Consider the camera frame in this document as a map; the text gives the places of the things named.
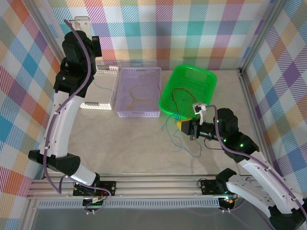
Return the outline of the white perforated plastic basket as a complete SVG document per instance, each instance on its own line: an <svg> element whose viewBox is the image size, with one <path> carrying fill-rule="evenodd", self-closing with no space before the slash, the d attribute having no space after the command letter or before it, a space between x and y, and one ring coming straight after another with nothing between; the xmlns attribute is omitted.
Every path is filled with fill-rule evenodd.
<svg viewBox="0 0 307 230"><path fill-rule="evenodd" d="M80 105L82 109L112 110L119 81L119 67L96 62L96 74Z"/></svg>

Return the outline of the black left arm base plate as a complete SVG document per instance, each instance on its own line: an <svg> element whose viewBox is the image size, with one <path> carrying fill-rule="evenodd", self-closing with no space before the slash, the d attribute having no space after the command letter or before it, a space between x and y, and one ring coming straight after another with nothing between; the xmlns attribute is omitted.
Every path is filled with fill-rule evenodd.
<svg viewBox="0 0 307 230"><path fill-rule="evenodd" d="M111 193L112 196L115 195L116 186L117 186L116 181L99 181L95 185L96 185L96 187L104 188L104 189L108 190Z"/></svg>

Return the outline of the purple perforated plastic basket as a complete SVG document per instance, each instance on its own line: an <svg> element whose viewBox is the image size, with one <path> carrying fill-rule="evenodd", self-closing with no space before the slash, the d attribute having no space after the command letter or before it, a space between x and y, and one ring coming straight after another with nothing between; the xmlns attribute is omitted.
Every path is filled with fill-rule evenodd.
<svg viewBox="0 0 307 230"><path fill-rule="evenodd" d="M115 111L119 117L159 117L160 90L160 67L122 68Z"/></svg>

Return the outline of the green perforated plastic basket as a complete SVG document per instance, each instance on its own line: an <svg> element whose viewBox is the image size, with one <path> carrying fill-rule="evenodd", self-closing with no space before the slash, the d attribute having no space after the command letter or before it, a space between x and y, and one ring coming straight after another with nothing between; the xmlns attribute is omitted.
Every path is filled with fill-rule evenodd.
<svg viewBox="0 0 307 230"><path fill-rule="evenodd" d="M158 105L166 115L194 118L192 105L197 102L209 104L216 84L217 77L213 72L188 64L178 65L166 83Z"/></svg>

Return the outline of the aluminium side rail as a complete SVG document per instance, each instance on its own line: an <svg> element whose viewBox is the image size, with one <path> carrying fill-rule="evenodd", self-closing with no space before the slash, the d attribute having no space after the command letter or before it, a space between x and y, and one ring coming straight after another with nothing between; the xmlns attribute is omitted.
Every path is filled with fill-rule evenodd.
<svg viewBox="0 0 307 230"><path fill-rule="evenodd" d="M61 70L56 75L53 108L44 139L39 149L31 150L28 154L30 160L43 166L47 181L59 195L62 193L63 180L56 186L47 170L60 172L67 177L72 177L78 171L81 160L67 152L68 141L76 113L92 80L93 75L90 72Z"/></svg>
<svg viewBox="0 0 307 230"><path fill-rule="evenodd" d="M248 198L248 201L269 217L270 223L276 230L298 230L305 222L305 215L300 212L300 205L304 202L304 198L271 165L272 160L268 154L256 110L253 108L247 82L240 71L237 74L248 107L253 132L260 146L259 152L251 154L253 159L239 163L263 188L261 190L263 195L256 199Z"/></svg>

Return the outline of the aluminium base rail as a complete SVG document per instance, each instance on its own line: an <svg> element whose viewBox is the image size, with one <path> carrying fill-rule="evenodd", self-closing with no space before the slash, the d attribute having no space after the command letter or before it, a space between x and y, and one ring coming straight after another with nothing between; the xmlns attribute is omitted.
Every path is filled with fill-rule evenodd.
<svg viewBox="0 0 307 230"><path fill-rule="evenodd" d="M47 179L35 180L30 186L28 199L79 198L101 196L101 188L83 187L60 173L51 173L56 186L62 179L62 193L59 195ZM201 179L215 180L215 175L201 174L109 174L102 175L100 181L116 181L113 199L120 198L193 198L193 197L234 197L233 194L202 195L198 186Z"/></svg>

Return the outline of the aluminium frame post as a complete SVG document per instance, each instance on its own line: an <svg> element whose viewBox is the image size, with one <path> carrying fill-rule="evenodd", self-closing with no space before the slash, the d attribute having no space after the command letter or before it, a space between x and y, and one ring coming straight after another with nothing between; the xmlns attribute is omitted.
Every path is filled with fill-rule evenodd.
<svg viewBox="0 0 307 230"><path fill-rule="evenodd" d="M245 73L251 65L256 53L260 49L262 43L271 30L274 22L279 16L287 0L270 0L267 9L265 10L263 17L261 18L254 35L251 38L238 70L240 73Z"/></svg>
<svg viewBox="0 0 307 230"><path fill-rule="evenodd" d="M65 56L61 47L61 42L64 40L64 32L48 0L23 0L23 2L50 46L55 58L61 64Z"/></svg>

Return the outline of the small circuit board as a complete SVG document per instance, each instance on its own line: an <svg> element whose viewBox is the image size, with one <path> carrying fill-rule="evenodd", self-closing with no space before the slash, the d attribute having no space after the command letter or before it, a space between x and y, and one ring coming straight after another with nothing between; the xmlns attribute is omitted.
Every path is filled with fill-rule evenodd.
<svg viewBox="0 0 307 230"><path fill-rule="evenodd" d="M236 198L233 197L221 197L219 198L219 205L224 208L232 209L235 206Z"/></svg>
<svg viewBox="0 0 307 230"><path fill-rule="evenodd" d="M105 204L105 201L107 200L107 198L108 198L108 195L87 197L87 198L83 199L82 206L83 207L99 208L99 207L102 207Z"/></svg>

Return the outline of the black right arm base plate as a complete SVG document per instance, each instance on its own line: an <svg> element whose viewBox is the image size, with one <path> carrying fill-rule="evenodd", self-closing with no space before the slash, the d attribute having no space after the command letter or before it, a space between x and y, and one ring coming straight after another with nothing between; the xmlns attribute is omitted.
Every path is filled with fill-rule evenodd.
<svg viewBox="0 0 307 230"><path fill-rule="evenodd" d="M217 186L215 180L201 179L198 181L198 186L201 189L202 195L227 194L227 191L224 191Z"/></svg>

